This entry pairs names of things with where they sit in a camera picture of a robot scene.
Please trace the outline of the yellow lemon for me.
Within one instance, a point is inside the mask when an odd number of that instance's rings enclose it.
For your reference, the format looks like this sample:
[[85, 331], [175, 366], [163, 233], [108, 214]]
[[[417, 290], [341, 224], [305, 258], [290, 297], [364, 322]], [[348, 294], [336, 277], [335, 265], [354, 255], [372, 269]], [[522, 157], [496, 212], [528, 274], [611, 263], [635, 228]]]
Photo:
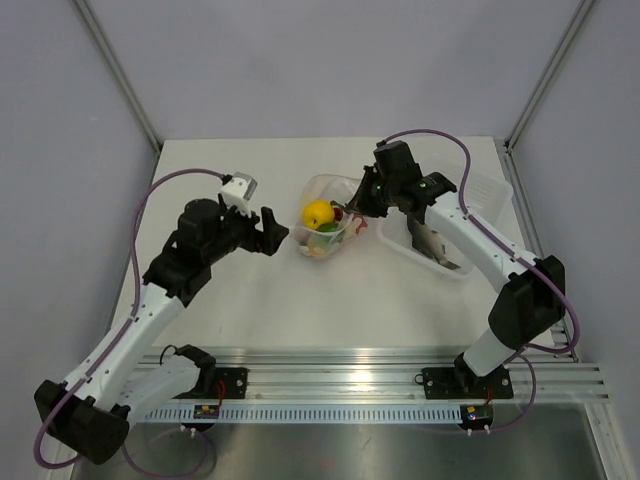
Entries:
[[311, 230], [320, 225], [334, 221], [332, 205], [325, 200], [316, 200], [307, 204], [302, 211], [302, 223]]

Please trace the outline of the clear dotted zip bag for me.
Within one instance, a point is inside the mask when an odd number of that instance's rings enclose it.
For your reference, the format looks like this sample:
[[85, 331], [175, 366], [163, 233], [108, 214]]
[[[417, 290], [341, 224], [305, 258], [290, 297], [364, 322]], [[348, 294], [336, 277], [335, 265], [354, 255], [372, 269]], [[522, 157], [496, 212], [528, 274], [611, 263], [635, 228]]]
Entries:
[[328, 259], [366, 232], [367, 219], [346, 210], [359, 184], [358, 179], [330, 174], [316, 175], [307, 182], [292, 229], [293, 242], [302, 256]]

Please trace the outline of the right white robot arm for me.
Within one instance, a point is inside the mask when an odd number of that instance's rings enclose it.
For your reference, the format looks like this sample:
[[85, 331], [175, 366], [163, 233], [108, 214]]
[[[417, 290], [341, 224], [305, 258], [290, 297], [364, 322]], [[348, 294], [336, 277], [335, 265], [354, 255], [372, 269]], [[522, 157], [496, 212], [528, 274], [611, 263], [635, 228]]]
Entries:
[[389, 209], [398, 209], [406, 217], [414, 249], [447, 264], [436, 242], [437, 235], [443, 235], [497, 294], [487, 329], [458, 355], [452, 368], [456, 389], [476, 396], [499, 367], [564, 317], [564, 266], [554, 256], [540, 259], [517, 248], [469, 209], [462, 185], [439, 172], [424, 174], [407, 143], [380, 142], [374, 158], [374, 164], [364, 169], [348, 211], [382, 218]]

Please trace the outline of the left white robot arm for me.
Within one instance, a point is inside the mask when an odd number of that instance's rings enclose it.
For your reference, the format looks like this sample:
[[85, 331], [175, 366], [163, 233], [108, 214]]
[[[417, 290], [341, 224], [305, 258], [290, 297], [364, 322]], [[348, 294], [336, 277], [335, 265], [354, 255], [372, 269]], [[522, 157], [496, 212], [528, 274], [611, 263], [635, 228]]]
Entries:
[[221, 394], [215, 357], [193, 345], [177, 348], [137, 380], [130, 376], [159, 334], [211, 280], [214, 263], [237, 249], [272, 256], [288, 233], [268, 207], [243, 215], [222, 200], [187, 203], [143, 275], [131, 313], [64, 380], [45, 380], [37, 388], [34, 401], [43, 422], [38, 434], [101, 465], [120, 450], [138, 421], [166, 401]]

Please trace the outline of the grey toy fish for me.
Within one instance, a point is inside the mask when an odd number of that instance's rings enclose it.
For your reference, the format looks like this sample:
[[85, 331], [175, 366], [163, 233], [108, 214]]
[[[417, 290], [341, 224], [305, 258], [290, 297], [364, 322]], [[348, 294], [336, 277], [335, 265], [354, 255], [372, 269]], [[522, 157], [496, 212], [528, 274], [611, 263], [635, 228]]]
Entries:
[[411, 235], [411, 245], [414, 250], [433, 260], [449, 270], [458, 270], [459, 265], [446, 257], [445, 247], [439, 234], [428, 225], [420, 223], [414, 216], [406, 219], [407, 230]]

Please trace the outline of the white plastic basket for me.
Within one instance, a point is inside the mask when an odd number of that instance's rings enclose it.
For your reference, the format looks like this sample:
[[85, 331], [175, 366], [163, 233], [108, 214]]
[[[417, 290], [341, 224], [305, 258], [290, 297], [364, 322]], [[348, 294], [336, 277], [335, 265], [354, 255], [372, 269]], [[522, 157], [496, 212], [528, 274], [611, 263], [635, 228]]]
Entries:
[[445, 245], [446, 257], [460, 268], [455, 271], [446, 269], [414, 250], [407, 230], [407, 217], [397, 209], [391, 209], [379, 221], [379, 240], [395, 252], [448, 280], [466, 280], [477, 269], [495, 290], [500, 290], [506, 282], [505, 265], [509, 262], [509, 256], [467, 215], [474, 215], [494, 236], [507, 243], [508, 239], [501, 234], [498, 224], [511, 204], [512, 187], [503, 179], [474, 169], [469, 172], [466, 182], [462, 183], [464, 168], [442, 157], [423, 162], [422, 170], [425, 174], [440, 172], [457, 188], [464, 188], [466, 210], [460, 207], [458, 193], [447, 193], [426, 210], [425, 217], [425, 223], [437, 231]]

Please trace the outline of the aluminium mounting rail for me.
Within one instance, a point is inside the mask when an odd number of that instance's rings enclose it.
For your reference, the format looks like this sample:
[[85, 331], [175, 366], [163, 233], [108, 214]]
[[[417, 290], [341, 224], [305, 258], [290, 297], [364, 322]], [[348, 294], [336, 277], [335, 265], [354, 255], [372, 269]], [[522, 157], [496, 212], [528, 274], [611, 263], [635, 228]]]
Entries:
[[[428, 348], [207, 347], [223, 367], [249, 370], [246, 400], [264, 403], [423, 403], [414, 377], [425, 367], [447, 367], [454, 355]], [[569, 354], [525, 354], [537, 378], [540, 403], [606, 404], [609, 389], [595, 363]]]

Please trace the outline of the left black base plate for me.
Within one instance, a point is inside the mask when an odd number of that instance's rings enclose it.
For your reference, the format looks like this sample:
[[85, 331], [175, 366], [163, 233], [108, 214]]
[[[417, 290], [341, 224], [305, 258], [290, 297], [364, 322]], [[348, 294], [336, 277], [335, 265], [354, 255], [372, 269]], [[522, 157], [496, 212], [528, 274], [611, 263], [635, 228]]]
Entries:
[[201, 371], [195, 386], [176, 399], [242, 400], [246, 398], [249, 370], [243, 367], [214, 367]]

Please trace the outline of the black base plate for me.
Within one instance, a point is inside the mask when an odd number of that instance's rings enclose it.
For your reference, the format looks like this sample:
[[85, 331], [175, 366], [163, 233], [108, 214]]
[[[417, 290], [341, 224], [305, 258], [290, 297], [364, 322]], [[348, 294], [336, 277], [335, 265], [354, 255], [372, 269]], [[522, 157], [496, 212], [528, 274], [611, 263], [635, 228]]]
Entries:
[[414, 383], [424, 389], [427, 400], [509, 400], [514, 391], [509, 371], [496, 369], [485, 377], [463, 386], [453, 367], [427, 367], [414, 376]]
[[214, 367], [201, 371], [195, 386], [176, 399], [242, 400], [246, 398], [249, 370], [243, 367]]

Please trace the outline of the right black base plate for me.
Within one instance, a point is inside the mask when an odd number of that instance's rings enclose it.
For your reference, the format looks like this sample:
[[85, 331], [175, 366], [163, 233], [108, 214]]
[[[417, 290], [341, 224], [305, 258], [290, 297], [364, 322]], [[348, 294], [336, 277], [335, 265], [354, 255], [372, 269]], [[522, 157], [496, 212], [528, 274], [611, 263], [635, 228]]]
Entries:
[[427, 400], [509, 400], [514, 391], [509, 371], [496, 369], [485, 377], [463, 386], [453, 367], [427, 367], [414, 376], [414, 383], [424, 389]]

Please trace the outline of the right aluminium frame post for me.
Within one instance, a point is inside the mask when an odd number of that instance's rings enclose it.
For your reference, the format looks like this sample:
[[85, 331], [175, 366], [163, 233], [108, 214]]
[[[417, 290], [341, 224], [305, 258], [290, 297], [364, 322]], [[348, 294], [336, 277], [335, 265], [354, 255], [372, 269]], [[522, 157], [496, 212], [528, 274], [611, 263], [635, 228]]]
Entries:
[[599, 1], [597, 0], [581, 0], [578, 2], [559, 40], [556, 42], [550, 57], [546, 61], [533, 90], [528, 96], [524, 107], [518, 115], [514, 126], [505, 138], [504, 145], [509, 154], [514, 152], [518, 142], [522, 139], [528, 125], [534, 118], [555, 79], [560, 74], [572, 48], [578, 41], [581, 32], [598, 4]]

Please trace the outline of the aluminium frame post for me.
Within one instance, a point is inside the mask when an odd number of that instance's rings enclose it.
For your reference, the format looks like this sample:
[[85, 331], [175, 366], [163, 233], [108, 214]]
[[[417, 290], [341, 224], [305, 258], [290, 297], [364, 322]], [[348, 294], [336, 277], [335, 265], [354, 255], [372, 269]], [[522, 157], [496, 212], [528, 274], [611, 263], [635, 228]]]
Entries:
[[560, 74], [572, 48], [578, 41], [581, 32], [598, 4], [599, 1], [597, 0], [581, 0], [578, 2], [559, 40], [556, 42], [550, 57], [546, 61], [533, 90], [528, 96], [524, 107], [518, 115], [514, 126], [505, 138], [504, 145], [509, 154], [514, 152], [518, 142], [522, 139], [528, 125], [534, 118], [555, 79]]
[[163, 148], [163, 140], [143, 107], [91, 2], [87, 0], [71, 0], [70, 4], [86, 28], [89, 37], [102, 58], [102, 62], [110, 72], [116, 88], [123, 96], [149, 146], [156, 157], [159, 157]]

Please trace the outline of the left aluminium frame post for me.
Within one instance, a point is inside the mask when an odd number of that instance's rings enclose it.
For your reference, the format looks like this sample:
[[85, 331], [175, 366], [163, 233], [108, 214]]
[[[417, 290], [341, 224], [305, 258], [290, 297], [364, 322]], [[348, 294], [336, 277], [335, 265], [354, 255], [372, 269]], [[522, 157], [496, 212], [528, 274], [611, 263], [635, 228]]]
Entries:
[[123, 96], [149, 146], [156, 157], [159, 157], [163, 148], [163, 140], [143, 107], [91, 2], [87, 0], [71, 0], [70, 4], [86, 28], [89, 37], [102, 58], [102, 62], [110, 72], [116, 88]]

